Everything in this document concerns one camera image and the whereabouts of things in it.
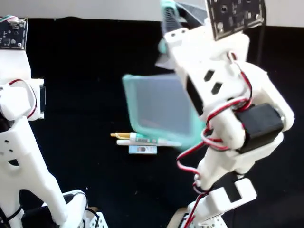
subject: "blurry object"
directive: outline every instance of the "blurry object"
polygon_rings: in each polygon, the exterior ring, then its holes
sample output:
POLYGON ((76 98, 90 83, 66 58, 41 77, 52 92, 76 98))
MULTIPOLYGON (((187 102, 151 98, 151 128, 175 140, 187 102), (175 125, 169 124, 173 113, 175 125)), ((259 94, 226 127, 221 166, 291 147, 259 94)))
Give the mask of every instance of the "blurry object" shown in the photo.
POLYGON ((157 155, 157 146, 129 146, 129 154, 157 155))
POLYGON ((123 77, 134 131, 190 147, 201 141, 204 123, 175 74, 123 77))
POLYGON ((149 137, 139 133, 113 133, 112 137, 116 137, 117 145, 150 145, 150 146, 181 146, 180 142, 172 142, 167 139, 149 137))

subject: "rectangular hole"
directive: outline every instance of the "rectangular hole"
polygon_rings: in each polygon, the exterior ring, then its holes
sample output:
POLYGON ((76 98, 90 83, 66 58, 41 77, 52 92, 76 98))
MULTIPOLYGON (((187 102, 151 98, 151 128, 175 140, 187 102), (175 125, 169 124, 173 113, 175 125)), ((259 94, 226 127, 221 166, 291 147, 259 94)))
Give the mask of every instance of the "rectangular hole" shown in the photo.
POLYGON ((191 78, 187 76, 187 93, 194 105, 195 110, 201 116, 203 114, 203 101, 200 98, 198 91, 196 90, 191 78))

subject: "yellow pen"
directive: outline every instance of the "yellow pen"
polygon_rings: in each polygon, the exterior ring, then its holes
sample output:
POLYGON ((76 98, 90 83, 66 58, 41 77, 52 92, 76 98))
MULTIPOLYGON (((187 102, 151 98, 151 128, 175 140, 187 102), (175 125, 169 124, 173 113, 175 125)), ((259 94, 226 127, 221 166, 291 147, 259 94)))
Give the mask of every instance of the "yellow pen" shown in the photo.
POLYGON ((131 133, 116 132, 116 133, 112 133, 111 137, 116 137, 117 139, 130 139, 130 134, 131 133))

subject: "label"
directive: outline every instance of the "label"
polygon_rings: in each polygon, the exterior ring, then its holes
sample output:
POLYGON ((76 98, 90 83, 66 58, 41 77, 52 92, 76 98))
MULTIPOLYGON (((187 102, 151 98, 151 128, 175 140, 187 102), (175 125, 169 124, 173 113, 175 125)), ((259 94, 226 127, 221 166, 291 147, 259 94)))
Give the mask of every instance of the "label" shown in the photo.
POLYGON ((129 154, 157 154, 156 146, 129 146, 129 154))
POLYGON ((145 135, 142 135, 142 134, 136 134, 136 139, 135 139, 136 142, 139 142, 139 143, 155 143, 157 144, 157 139, 155 138, 149 138, 145 135))

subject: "white wall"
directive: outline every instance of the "white wall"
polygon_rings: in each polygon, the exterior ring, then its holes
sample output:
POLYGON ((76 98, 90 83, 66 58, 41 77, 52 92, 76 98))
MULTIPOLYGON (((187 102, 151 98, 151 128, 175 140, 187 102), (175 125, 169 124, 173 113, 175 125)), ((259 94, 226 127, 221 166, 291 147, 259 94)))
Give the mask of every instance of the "white wall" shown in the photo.
MULTIPOLYGON (((265 0, 267 24, 304 27, 304 0, 265 0)), ((0 0, 0 15, 31 18, 161 20, 159 0, 0 0)), ((183 0, 203 5, 203 0, 183 0)))

